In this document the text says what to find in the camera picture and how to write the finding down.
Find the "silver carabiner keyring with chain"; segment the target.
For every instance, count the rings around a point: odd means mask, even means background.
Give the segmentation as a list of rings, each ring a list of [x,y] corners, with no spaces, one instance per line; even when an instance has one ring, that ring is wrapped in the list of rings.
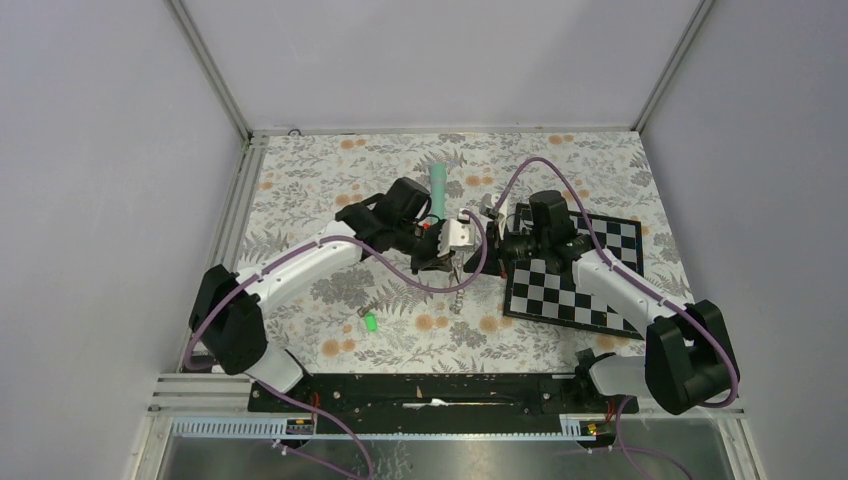
[[[463,264],[465,255],[457,253],[451,259],[451,272],[449,276],[449,285],[455,287],[463,282]],[[454,315],[459,315],[464,306],[464,290],[457,289],[452,293],[452,301],[449,310]]]

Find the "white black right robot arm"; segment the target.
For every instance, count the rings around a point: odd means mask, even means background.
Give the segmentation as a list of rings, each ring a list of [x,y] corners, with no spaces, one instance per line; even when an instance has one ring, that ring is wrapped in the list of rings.
[[[573,386],[579,407],[597,412],[613,397],[651,396],[679,415],[717,405],[722,393],[736,398],[740,373],[715,304],[681,307],[630,269],[623,226],[598,240],[591,218],[577,222],[552,190],[533,194],[529,209],[530,228],[511,231],[503,200],[485,195],[485,241],[465,271],[505,277],[508,313],[591,329],[615,319],[645,342],[641,356],[582,354]]]

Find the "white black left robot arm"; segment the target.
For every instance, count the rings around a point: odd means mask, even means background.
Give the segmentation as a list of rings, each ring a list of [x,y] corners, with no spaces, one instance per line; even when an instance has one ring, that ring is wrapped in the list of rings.
[[[315,282],[365,259],[395,250],[410,259],[410,270],[446,269],[447,261],[475,234],[468,220],[437,220],[425,226],[430,193],[410,178],[385,193],[349,204],[317,234],[240,272],[218,264],[199,286],[189,320],[190,343],[202,344],[206,364],[187,357],[191,370],[219,366],[227,375],[246,374],[272,386],[272,398],[288,411],[309,401],[310,385],[292,354],[270,346],[266,316]]]

